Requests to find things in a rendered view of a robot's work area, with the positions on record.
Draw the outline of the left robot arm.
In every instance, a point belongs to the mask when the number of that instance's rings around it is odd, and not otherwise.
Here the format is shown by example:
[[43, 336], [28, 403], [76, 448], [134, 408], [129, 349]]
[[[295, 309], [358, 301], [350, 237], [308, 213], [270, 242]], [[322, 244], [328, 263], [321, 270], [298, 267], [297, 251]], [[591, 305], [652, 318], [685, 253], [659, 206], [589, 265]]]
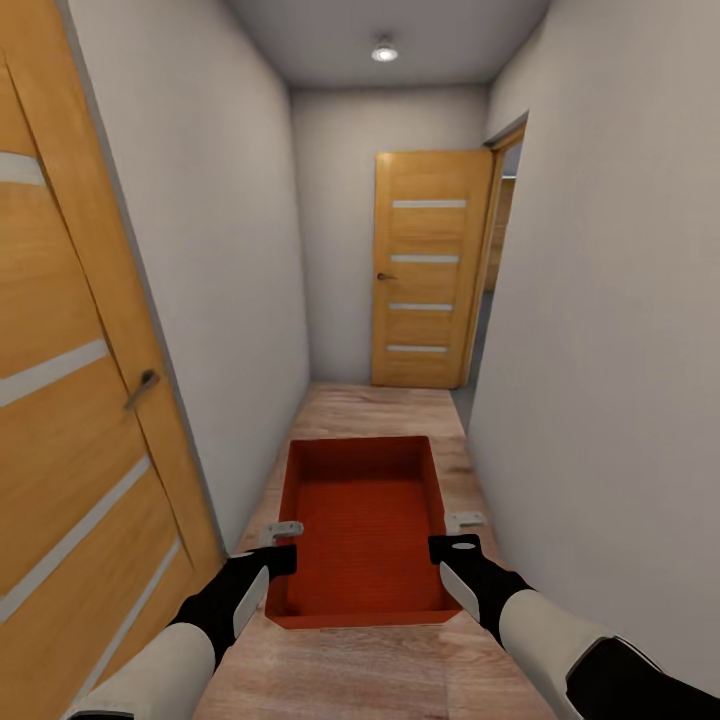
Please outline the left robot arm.
[[191, 595], [143, 651], [85, 695], [60, 720], [191, 720], [203, 691], [256, 608], [269, 581], [297, 572], [300, 521], [261, 525], [259, 549], [227, 558], [218, 577]]

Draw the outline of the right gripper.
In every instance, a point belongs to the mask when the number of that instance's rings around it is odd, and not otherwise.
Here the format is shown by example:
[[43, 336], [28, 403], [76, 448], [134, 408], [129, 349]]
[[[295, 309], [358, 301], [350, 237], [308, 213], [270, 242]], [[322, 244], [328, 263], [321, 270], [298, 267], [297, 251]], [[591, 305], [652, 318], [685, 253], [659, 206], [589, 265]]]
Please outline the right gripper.
[[430, 559], [432, 564], [440, 564], [444, 559], [444, 552], [450, 542], [472, 542], [478, 550], [481, 550], [480, 539], [477, 534], [461, 534], [460, 537], [447, 535], [428, 536]]

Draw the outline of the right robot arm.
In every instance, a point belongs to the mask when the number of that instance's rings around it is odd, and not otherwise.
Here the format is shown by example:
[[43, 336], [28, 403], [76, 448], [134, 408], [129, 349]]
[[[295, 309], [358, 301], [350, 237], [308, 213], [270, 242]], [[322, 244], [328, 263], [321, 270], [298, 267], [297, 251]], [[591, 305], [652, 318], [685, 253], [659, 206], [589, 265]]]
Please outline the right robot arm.
[[483, 558], [478, 511], [445, 513], [428, 536], [445, 589], [488, 629], [559, 720], [720, 720], [720, 700], [676, 680], [615, 630], [537, 593], [517, 572]]

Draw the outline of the storage box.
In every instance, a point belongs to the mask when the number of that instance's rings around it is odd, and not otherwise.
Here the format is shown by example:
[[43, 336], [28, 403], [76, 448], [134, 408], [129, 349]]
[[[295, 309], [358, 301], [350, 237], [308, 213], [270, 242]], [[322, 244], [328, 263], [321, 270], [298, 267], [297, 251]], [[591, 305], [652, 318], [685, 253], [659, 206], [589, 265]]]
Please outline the storage box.
[[428, 436], [292, 440], [279, 521], [300, 521], [297, 572], [269, 581], [286, 630], [446, 623], [463, 606], [432, 564], [446, 535]]

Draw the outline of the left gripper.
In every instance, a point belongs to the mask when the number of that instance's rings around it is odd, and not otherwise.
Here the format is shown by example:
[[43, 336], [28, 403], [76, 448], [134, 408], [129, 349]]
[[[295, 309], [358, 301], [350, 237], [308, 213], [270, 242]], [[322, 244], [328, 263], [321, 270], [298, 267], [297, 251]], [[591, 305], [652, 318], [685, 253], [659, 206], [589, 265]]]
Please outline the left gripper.
[[297, 572], [297, 547], [296, 545], [277, 545], [276, 547], [259, 548], [259, 551], [266, 553], [273, 562], [273, 577], [291, 575]]

